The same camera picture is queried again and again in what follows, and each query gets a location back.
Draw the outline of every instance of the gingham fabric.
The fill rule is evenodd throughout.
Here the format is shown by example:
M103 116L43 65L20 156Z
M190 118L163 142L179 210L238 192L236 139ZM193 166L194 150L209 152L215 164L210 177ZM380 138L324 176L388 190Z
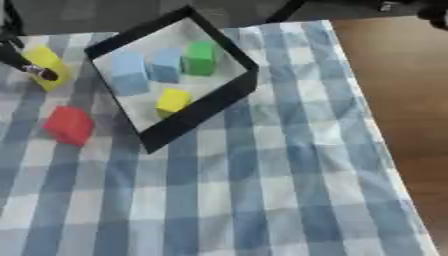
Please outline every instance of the gingham fabric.
M256 92L148 155L83 49L48 43L73 81L50 93L0 68L0 254L437 255L329 22L227 29ZM79 149L42 123L92 113Z

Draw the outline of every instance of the cube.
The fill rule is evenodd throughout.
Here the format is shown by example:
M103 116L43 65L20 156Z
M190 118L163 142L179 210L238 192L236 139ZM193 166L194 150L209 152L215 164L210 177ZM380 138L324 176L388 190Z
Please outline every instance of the cube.
M43 128L59 142L82 147L91 136L93 126L92 119L82 109L58 106Z
M70 70L62 60L50 48L39 45L34 49L22 53L22 56L41 68L49 68L58 75L58 80L48 81L39 76L33 75L34 81L49 92L58 86L66 83L70 79Z
M179 83L181 62L181 48L166 48L156 52L149 57L151 79L161 83Z
M167 118L190 103L190 94L175 88L165 88L157 101L157 112L161 118Z
M215 44L199 41L188 46L182 63L184 72L193 76L210 76L216 69Z
M136 52L122 52L112 58L111 86L117 96L149 92L145 57Z

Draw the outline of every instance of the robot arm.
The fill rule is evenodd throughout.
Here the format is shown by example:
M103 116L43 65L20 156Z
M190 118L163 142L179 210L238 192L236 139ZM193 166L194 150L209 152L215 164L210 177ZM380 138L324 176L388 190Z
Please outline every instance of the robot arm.
M16 47L19 49L24 47L17 36L21 34L21 21L9 0L6 0L4 8L0 8L0 22L4 22L0 28L0 62L22 72L40 76L45 80L57 80L58 76L55 72L34 65L16 51Z

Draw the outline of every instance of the toy block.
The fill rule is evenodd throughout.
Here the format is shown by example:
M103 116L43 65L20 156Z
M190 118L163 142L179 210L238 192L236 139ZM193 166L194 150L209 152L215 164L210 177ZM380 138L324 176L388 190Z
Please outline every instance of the toy block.
M145 58L135 52L123 52L112 57L111 86L117 96L132 96L149 92Z
M194 76L210 76L216 69L216 49L213 42L199 41L188 46L182 63L185 73Z
M39 45L34 49L26 51L22 56L41 68L51 69L58 75L58 80L56 81L48 81L36 75L32 76L34 81L40 84L47 92L66 83L70 79L69 68L62 62L61 58L59 58L56 53L45 45Z
M174 88L165 88L157 101L157 112L161 118L166 118L183 109L190 103L190 94Z
M93 130L93 121L79 108L58 106L44 124L59 142L84 146Z
M149 59L151 79L162 83L179 83L182 73L182 49L166 48Z

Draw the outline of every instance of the blue block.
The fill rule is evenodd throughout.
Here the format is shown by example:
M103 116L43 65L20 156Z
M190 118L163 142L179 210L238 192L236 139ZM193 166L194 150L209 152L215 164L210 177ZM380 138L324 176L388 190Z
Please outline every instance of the blue block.
M149 92L145 58L135 52L113 56L111 86L117 96L132 96Z
M151 79L162 83L179 83L181 58L181 48L165 48L150 56Z

